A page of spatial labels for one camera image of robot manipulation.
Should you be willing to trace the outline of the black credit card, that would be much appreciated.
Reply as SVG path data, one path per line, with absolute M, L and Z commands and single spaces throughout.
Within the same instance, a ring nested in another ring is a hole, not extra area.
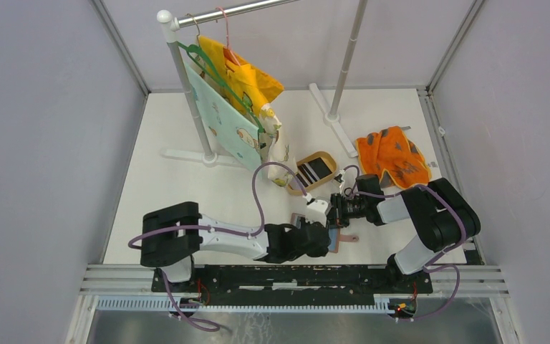
M 332 169 L 321 157 L 303 163 L 299 170 L 309 184 L 317 183 L 332 174 Z

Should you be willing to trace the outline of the yellow oval tray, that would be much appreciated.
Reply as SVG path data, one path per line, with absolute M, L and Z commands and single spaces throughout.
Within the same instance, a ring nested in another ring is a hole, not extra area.
M 338 173 L 337 162 L 325 151 L 317 151 L 310 156 L 301 159 L 297 163 L 298 171 L 295 179 L 292 179 L 286 187 L 287 192 L 292 196 L 301 196 L 300 187 L 303 186 L 307 191 L 330 182 Z

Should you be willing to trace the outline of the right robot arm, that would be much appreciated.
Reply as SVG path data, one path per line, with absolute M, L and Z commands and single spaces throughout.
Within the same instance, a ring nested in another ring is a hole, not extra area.
M 386 195 L 375 174 L 360 175 L 351 191 L 332 194 L 330 204 L 327 221 L 335 228 L 349 226 L 351 219 L 375 226 L 411 220 L 416 235 L 385 267 L 385 284 L 393 292 L 404 292 L 414 276 L 481 231 L 477 213 L 446 178 Z

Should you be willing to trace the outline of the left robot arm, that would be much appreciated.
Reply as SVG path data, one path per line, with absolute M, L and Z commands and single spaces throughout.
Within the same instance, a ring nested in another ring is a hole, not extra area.
M 159 269 L 179 292 L 196 284 L 193 254 L 199 251 L 235 254 L 269 264 L 292 262 L 303 256 L 323 257 L 329 251 L 328 201 L 312 199 L 296 224 L 240 226 L 201 214 L 198 203 L 187 201 L 143 217 L 141 235 L 129 248 L 140 251 L 140 264 Z

